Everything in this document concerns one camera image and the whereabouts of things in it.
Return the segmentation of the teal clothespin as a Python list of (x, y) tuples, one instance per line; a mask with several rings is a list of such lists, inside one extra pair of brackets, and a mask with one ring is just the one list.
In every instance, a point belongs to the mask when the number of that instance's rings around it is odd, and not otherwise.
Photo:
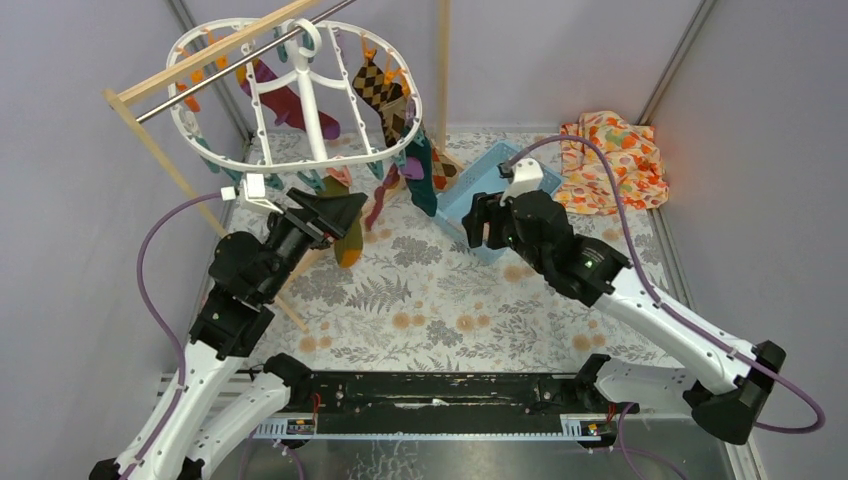
[(367, 162), (366, 166), (375, 179), (382, 181), (385, 178), (385, 166), (382, 159)]

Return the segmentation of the white plastic clip hanger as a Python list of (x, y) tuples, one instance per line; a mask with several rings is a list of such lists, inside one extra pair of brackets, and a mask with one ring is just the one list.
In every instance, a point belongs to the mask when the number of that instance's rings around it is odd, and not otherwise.
[[(365, 164), (377, 177), (386, 161), (405, 163), (416, 147), (426, 147), (423, 102), (409, 65), (384, 38), (339, 21), (287, 20), (272, 31), (274, 49), (287, 70), (275, 73), (256, 41), (239, 48), (242, 59), (217, 59), (232, 67), (237, 86), (249, 99), (260, 146), (258, 159), (243, 161), (218, 153), (202, 133), (195, 96), (170, 107), (170, 115), (189, 147), (215, 173), (244, 175), (321, 174)], [(330, 142), (343, 128), (324, 112), (319, 95), (342, 96), (353, 116), (363, 151), (333, 154)]]

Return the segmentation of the purple yellow striped sock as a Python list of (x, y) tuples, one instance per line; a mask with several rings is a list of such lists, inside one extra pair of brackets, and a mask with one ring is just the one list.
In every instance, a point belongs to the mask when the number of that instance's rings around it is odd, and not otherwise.
[(364, 217), (364, 226), (367, 232), (372, 230), (374, 223), (377, 221), (382, 209), (385, 205), (386, 196), (390, 190), (396, 188), (400, 182), (401, 177), (399, 167), (397, 164), (393, 164), (390, 168), (386, 177), (382, 181), (381, 185), (377, 187), (374, 191), (374, 204), (371, 208), (371, 211), (367, 216)]

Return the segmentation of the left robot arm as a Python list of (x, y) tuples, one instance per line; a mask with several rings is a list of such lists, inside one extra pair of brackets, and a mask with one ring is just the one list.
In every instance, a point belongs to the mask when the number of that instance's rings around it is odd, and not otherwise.
[(295, 205), (271, 206), (265, 239), (237, 231), (219, 241), (208, 269), (213, 287), (187, 342), (176, 346), (175, 377), (130, 445), (97, 462), (90, 478), (208, 479), (273, 413), (313, 403), (311, 369), (278, 354), (234, 401), (208, 416), (270, 325), (269, 306), (305, 254), (343, 239), (368, 200), (360, 192), (320, 197), (296, 188), (287, 195)]

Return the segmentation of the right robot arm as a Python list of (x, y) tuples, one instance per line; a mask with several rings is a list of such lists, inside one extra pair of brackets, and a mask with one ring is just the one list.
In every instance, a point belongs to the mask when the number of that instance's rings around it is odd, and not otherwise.
[(630, 326), (679, 362), (635, 365), (594, 354), (573, 386), (575, 402), (597, 412), (609, 402), (688, 414), (705, 432), (745, 444), (774, 387), (785, 351), (752, 344), (691, 314), (641, 278), (633, 261), (604, 241), (576, 234), (563, 207), (542, 191), (507, 198), (477, 193), (461, 224), (472, 247), (509, 248), (556, 293)]

